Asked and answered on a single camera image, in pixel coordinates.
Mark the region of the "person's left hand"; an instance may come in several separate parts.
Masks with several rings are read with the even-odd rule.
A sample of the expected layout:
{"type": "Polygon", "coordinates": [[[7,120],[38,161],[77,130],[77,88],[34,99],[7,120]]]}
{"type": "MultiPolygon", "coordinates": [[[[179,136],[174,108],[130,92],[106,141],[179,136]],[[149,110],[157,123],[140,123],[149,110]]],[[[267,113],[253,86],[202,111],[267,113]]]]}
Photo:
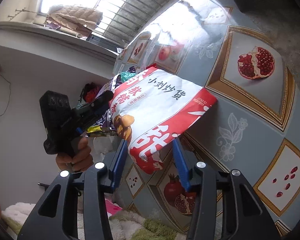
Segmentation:
{"type": "Polygon", "coordinates": [[[77,153],[72,158],[65,153],[58,153],[56,156],[56,164],[62,170],[69,172],[83,172],[94,164],[91,148],[88,145],[87,137],[80,137],[77,144],[77,153]]]}

